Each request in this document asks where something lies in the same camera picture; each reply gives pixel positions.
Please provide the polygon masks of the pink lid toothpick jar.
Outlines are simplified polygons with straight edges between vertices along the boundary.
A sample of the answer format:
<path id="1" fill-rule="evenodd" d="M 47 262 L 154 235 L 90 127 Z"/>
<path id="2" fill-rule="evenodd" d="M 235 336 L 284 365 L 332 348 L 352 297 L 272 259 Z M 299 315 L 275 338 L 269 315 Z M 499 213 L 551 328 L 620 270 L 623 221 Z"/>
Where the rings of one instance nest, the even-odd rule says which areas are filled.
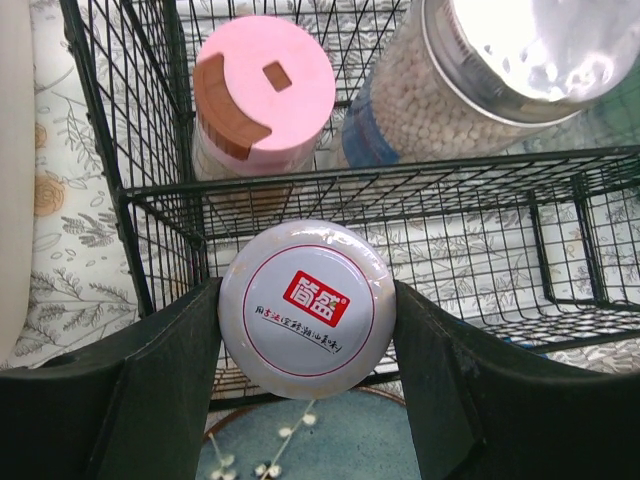
<path id="1" fill-rule="evenodd" d="M 310 169 L 336 98 L 320 43 L 289 20 L 249 15 L 214 30 L 192 72 L 201 181 Z"/>

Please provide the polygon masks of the brown sauce jar white lid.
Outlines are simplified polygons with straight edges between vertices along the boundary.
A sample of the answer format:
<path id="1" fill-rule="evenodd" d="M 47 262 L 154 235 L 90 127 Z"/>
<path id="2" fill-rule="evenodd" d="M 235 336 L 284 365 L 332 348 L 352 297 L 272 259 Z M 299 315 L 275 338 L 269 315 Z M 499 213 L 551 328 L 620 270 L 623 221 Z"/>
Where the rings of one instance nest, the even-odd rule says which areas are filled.
<path id="1" fill-rule="evenodd" d="M 396 323 L 393 276 L 335 223 L 295 220 L 249 241 L 224 274 L 218 319 L 249 380 L 284 398 L 342 393 L 384 357 Z"/>

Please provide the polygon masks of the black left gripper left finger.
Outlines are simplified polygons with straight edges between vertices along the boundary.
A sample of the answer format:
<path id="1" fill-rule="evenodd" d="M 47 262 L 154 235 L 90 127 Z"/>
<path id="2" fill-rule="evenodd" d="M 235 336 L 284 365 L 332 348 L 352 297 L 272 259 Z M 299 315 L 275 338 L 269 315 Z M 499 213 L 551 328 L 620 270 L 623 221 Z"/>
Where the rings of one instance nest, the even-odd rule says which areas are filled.
<path id="1" fill-rule="evenodd" d="M 1 373 L 4 479 L 192 479 L 221 335 L 220 282 L 38 368 Z"/>

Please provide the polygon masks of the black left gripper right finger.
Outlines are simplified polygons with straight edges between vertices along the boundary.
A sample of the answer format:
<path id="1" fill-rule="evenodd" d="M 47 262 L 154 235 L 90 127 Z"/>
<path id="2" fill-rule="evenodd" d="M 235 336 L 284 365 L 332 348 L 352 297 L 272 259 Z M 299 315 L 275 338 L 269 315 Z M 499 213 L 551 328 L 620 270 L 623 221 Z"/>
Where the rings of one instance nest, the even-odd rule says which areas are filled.
<path id="1" fill-rule="evenodd" d="M 425 479 L 635 479 L 639 376 L 558 363 L 397 283 L 394 345 Z"/>

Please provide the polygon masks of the silver lid pepper jar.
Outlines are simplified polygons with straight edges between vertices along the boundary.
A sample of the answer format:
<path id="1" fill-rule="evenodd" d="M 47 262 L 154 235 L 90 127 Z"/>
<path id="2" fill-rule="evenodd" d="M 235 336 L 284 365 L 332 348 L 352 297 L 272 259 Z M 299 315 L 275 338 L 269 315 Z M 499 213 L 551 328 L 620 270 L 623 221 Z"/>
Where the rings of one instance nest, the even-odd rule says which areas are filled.
<path id="1" fill-rule="evenodd" d="M 579 115 L 638 55 L 635 1 L 414 1 L 345 114 L 336 161 L 495 154 Z"/>

